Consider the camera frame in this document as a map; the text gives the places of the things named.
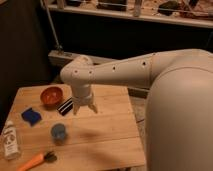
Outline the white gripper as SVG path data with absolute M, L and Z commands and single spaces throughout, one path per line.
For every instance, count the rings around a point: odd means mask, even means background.
M 93 92 L 89 84 L 72 86 L 72 99 L 76 104 L 73 105 L 73 114 L 77 115 L 80 106 L 88 105 L 88 107 L 94 112 L 98 113 L 97 105 L 93 104 Z

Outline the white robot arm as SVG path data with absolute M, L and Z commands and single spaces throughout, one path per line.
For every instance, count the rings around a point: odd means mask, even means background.
M 79 55 L 60 77 L 75 110 L 97 109 L 93 84 L 147 88 L 147 171 L 213 171 L 212 52 L 170 50 L 99 65 Z

